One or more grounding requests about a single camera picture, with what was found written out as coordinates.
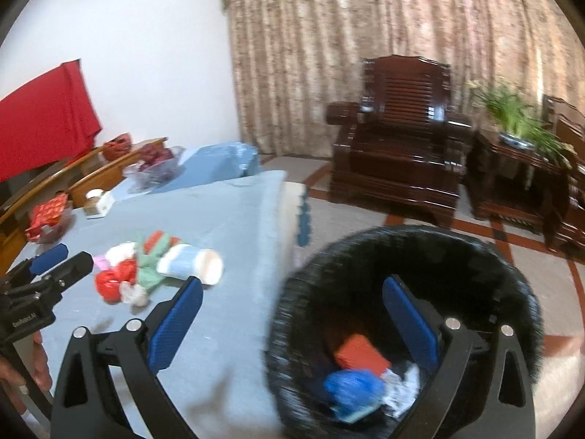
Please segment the person's left hand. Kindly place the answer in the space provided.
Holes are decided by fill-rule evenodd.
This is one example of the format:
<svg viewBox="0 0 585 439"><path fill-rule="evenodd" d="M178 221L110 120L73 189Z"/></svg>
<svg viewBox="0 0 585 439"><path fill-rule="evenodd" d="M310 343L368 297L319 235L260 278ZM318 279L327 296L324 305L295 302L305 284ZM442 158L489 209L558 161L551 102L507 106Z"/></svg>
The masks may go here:
<svg viewBox="0 0 585 439"><path fill-rule="evenodd" d="M32 339L33 349L31 359L27 361L32 367L30 375L40 390L49 391L53 385L53 380L50 376L48 356L43 347L42 334L36 332L32 335ZM26 379L4 357L1 357L1 379L5 380L10 386L15 386L17 389L26 386Z"/></svg>

